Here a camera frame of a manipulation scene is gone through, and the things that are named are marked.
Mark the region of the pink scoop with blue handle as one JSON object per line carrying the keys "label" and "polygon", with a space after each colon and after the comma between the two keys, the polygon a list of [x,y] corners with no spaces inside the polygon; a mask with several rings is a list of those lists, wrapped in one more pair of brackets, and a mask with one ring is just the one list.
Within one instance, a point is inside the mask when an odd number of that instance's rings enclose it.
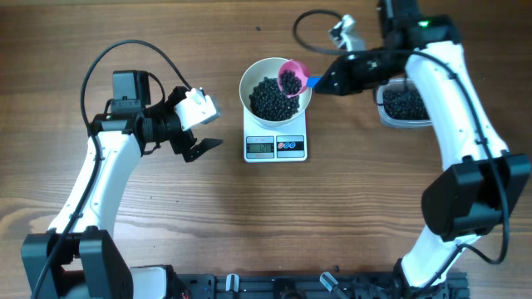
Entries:
{"label": "pink scoop with blue handle", "polygon": [[310,70],[302,62],[288,60],[279,69],[278,87],[291,98],[299,96],[309,87],[314,88],[320,79],[320,76],[311,76]]}

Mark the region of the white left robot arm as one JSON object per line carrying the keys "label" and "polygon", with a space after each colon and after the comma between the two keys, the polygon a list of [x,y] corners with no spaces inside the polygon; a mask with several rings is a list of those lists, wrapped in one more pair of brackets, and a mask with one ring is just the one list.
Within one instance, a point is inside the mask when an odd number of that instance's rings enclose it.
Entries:
{"label": "white left robot arm", "polygon": [[27,235],[22,261],[34,298],[185,298],[170,265],[128,267],[113,240],[116,215],[131,173],[150,154],[148,144],[169,142],[192,162],[220,140],[197,140],[192,127],[219,117],[202,89],[177,86],[150,100],[147,71],[114,71],[113,96],[89,124],[81,172],[45,233]]}

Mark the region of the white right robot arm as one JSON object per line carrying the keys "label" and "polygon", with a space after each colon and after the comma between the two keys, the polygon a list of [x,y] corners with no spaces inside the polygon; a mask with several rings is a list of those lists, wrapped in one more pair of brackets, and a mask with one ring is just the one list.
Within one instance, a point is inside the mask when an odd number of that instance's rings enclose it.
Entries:
{"label": "white right robot arm", "polygon": [[401,297],[434,293],[465,250],[493,228],[510,240],[510,214],[531,164],[511,154],[491,125],[466,69],[461,37],[447,15],[426,16],[414,1],[378,3],[383,44],[366,49],[341,16],[329,35],[335,60],[317,93],[346,96],[405,73],[423,99],[440,146],[442,174],[421,196],[425,226],[395,269]]}

